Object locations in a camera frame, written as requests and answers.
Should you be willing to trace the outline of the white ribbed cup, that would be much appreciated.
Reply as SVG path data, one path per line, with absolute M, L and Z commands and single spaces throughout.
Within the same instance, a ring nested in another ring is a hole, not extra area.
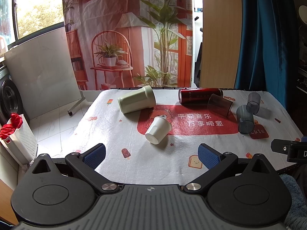
M 159 144 L 172 130 L 172 125 L 166 118 L 156 116 L 145 133 L 145 138 L 152 144 Z

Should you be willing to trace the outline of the white printed table cloth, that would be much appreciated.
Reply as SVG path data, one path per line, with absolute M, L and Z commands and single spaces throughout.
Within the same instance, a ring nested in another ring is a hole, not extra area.
M 207 171 L 198 160 L 202 143 L 217 151 L 232 152 L 240 158 L 262 153 L 275 169 L 287 167 L 286 156 L 272 152 L 274 139 L 300 140 L 302 133 L 284 107 L 268 92 L 261 92 L 261 107 L 252 133 L 238 131 L 236 110 L 246 104 L 248 92 L 226 90 L 233 106 L 228 117 L 203 106 L 185 107 L 177 90 L 154 91 L 156 106 L 123 114 L 118 98 L 125 90 L 106 90 L 89 107 L 63 153 L 85 152 L 102 143 L 106 158 L 96 171 L 110 181 L 126 184 L 184 185 Z M 156 116 L 162 116 L 172 130 L 157 145 L 145 138 Z

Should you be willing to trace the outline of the washing machine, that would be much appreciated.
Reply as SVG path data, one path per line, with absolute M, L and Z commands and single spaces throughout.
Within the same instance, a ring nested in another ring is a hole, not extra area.
M 23 114 L 23 102 L 6 65 L 1 64 L 0 122 L 6 124 L 12 113 Z

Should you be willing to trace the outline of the pale green cup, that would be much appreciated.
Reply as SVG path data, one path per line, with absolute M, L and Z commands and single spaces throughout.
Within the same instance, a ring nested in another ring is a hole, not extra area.
M 118 104 L 123 114 L 139 111 L 145 108 L 153 108 L 156 98 L 151 86 L 143 86 L 118 98 Z

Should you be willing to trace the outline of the red cloth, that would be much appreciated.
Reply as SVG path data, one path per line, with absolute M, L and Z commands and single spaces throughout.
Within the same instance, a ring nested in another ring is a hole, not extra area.
M 0 137 L 2 140 L 7 139 L 11 134 L 13 134 L 16 129 L 21 128 L 23 124 L 22 116 L 17 113 L 12 113 L 10 118 L 10 123 L 4 124 L 0 130 Z

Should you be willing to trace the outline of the purple-grey translucent cup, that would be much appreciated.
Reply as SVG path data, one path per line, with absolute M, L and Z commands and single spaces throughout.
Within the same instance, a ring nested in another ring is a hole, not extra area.
M 251 92 L 246 104 L 247 111 L 256 115 L 260 109 L 261 96 L 257 92 Z

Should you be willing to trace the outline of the wooden panel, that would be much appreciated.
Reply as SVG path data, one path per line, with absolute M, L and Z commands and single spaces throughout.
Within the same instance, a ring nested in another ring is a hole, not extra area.
M 242 0 L 203 0 L 200 87 L 234 88 L 242 7 Z

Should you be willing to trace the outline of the blue curtain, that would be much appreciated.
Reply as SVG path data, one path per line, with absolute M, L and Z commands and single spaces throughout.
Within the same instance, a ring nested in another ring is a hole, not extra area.
M 294 0 L 242 0 L 242 4 L 235 88 L 268 91 L 290 110 L 299 55 Z

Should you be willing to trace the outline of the white perforated basket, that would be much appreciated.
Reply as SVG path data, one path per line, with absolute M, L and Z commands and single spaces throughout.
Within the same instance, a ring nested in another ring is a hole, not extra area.
M 21 128 L 11 134 L 1 144 L 10 153 L 13 159 L 20 165 L 27 165 L 36 158 L 38 143 L 23 114 Z

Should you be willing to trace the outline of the pink translucent cup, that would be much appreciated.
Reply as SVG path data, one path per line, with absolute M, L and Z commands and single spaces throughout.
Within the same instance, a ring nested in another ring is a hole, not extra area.
M 208 100 L 207 109 L 223 117 L 228 117 L 232 105 L 232 101 L 224 99 L 216 94 L 212 94 Z

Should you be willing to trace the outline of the red metal thermos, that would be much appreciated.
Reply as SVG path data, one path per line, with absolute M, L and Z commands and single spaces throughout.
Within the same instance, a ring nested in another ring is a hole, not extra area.
M 181 105 L 207 104 L 213 94 L 222 97 L 223 91 L 219 88 L 180 89 L 178 99 Z

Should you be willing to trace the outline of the printed wall tapestry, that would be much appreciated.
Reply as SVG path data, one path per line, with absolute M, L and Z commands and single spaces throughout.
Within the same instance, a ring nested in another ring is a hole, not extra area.
M 188 87 L 191 0 L 62 0 L 80 90 Z

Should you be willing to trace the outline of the white board on wheels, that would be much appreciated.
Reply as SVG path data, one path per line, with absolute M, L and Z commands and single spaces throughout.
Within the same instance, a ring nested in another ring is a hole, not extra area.
M 81 98 L 64 28 L 15 46 L 4 58 L 30 119 Z

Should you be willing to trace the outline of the blue-grey translucent cup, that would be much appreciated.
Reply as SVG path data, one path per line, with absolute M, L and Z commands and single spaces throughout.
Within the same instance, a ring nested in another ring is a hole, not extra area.
M 238 131 L 242 134 L 249 134 L 254 129 L 253 114 L 247 110 L 246 105 L 241 105 L 236 111 Z

